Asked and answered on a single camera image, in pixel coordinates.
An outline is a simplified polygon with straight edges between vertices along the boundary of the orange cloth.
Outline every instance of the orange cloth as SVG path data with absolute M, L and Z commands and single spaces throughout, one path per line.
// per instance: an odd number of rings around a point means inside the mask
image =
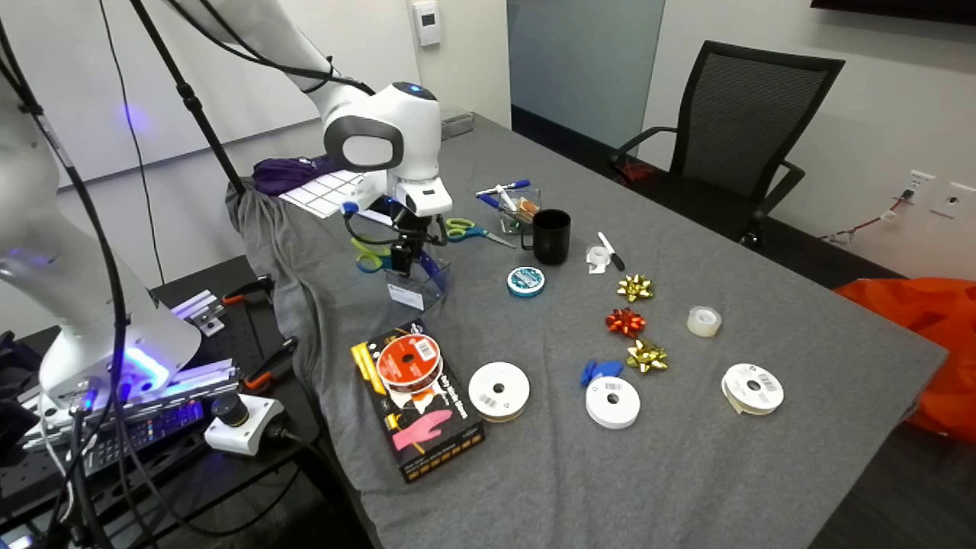
M 976 445 L 976 283 L 854 279 L 838 293 L 949 350 L 917 397 L 913 424 Z

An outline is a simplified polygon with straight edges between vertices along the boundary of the book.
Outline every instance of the book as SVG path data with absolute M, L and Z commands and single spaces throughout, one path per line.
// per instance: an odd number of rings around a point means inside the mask
M 484 441 L 484 417 L 422 321 L 358 340 L 351 357 L 402 481 L 418 481 Z

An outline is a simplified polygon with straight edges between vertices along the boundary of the wall outlet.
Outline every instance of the wall outlet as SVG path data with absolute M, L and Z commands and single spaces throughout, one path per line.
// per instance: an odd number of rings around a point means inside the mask
M 926 169 L 908 169 L 908 184 L 905 189 L 913 191 L 913 198 L 917 200 L 921 194 L 926 194 L 938 186 L 938 177 Z
M 930 194 L 926 211 L 946 218 L 958 218 L 969 204 L 976 204 L 976 186 L 952 181 Z

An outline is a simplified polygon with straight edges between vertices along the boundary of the white disc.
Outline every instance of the white disc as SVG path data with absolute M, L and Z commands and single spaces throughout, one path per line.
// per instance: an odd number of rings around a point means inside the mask
M 783 384 L 758 363 L 729 365 L 724 393 L 738 413 L 772 413 L 786 399 Z
M 484 363 L 467 381 L 467 397 L 488 419 L 509 419 L 524 407 L 530 384 L 517 363 Z
M 641 413 L 641 393 L 624 377 L 601 376 L 586 388 L 586 412 L 605 429 L 624 429 Z

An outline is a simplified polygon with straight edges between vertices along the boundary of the roll of tape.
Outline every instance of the roll of tape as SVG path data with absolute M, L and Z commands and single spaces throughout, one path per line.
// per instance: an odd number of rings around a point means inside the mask
M 724 317 L 713 309 L 697 304 L 686 321 L 691 333 L 699 338 L 713 338 L 724 326 Z
M 547 274 L 535 265 L 517 265 L 509 274 L 505 274 L 505 285 L 512 295 L 520 298 L 535 298 L 542 293 L 547 285 Z
M 435 338 L 424 333 L 407 333 L 378 353 L 374 372 L 390 390 L 414 393 L 431 388 L 441 372 L 441 353 Z
M 758 363 L 729 365 L 724 393 L 738 413 L 772 413 L 786 399 L 783 384 Z
M 586 412 L 605 429 L 624 429 L 641 413 L 641 393 L 624 377 L 596 377 L 586 388 Z
M 530 384 L 517 363 L 484 363 L 467 381 L 467 397 L 490 424 L 503 424 L 523 413 Z

